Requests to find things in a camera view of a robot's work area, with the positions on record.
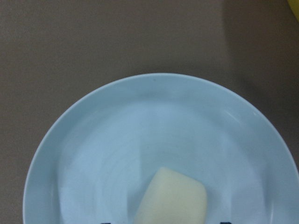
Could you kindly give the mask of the white steamed bun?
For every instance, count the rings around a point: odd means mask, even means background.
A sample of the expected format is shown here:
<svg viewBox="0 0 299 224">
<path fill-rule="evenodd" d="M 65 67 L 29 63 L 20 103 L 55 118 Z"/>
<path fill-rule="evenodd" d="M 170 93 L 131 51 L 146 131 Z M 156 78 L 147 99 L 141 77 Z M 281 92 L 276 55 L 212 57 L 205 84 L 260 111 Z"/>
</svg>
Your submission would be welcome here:
<svg viewBox="0 0 299 224">
<path fill-rule="evenodd" d="M 135 215 L 135 224 L 204 224 L 207 192 L 202 183 L 169 168 L 152 178 Z"/>
</svg>

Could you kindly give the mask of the yellow rimmed white steamer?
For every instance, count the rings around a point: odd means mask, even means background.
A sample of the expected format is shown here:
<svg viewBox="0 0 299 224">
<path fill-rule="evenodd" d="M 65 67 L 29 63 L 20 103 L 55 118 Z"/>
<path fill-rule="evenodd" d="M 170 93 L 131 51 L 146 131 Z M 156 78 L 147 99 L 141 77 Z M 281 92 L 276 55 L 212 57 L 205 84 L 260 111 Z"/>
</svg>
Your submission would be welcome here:
<svg viewBox="0 0 299 224">
<path fill-rule="evenodd" d="M 293 14 L 298 19 L 299 18 L 299 0 L 288 0 L 287 1 Z"/>
</svg>

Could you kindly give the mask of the light blue round plate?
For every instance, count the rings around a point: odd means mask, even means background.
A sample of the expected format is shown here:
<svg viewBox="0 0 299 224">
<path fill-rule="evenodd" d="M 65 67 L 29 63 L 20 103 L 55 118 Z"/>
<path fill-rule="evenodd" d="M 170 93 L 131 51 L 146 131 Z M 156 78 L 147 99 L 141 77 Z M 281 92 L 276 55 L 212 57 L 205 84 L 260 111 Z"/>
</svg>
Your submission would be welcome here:
<svg viewBox="0 0 299 224">
<path fill-rule="evenodd" d="M 104 85 L 50 128 L 31 162 L 25 224 L 130 224 L 161 167 L 200 181 L 208 224 L 296 224 L 299 174 L 275 127 L 234 92 L 152 73 Z"/>
</svg>

